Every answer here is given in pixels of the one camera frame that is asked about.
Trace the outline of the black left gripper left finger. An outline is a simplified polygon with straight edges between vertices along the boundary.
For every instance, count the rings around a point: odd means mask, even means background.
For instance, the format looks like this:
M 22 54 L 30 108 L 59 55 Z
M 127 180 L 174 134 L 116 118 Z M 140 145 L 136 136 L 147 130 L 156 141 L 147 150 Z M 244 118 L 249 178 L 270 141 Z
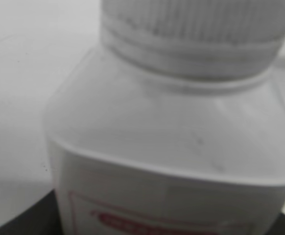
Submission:
M 58 205 L 53 190 L 25 212 L 0 226 L 0 235 L 62 234 Z

